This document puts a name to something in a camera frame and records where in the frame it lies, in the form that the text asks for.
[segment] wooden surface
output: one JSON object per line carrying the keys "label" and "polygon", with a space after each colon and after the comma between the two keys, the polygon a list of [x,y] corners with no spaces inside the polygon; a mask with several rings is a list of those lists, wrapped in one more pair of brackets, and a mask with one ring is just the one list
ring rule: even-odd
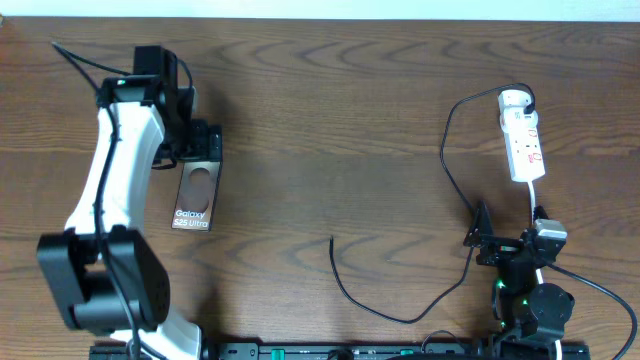
{"label": "wooden surface", "polygon": [[[538,202],[568,229],[558,264],[640,309],[640,25],[9,18],[0,28],[0,358],[83,359],[95,340],[62,323],[35,259],[84,187],[96,108],[56,40],[129,69],[134,45],[162,44],[191,67],[198,115],[224,126],[210,233],[170,229],[180,170],[153,172],[146,238],[172,301],[217,339],[421,341],[437,329],[485,335],[495,270],[413,317],[462,271],[469,217],[438,160],[446,116],[473,93],[524,81],[536,91],[547,175]],[[105,74],[90,70],[96,79]],[[499,233],[527,222],[497,101],[460,109],[447,159]],[[629,318],[610,298],[549,270],[577,299],[566,339],[611,358]],[[629,359],[640,358],[634,346]]]}

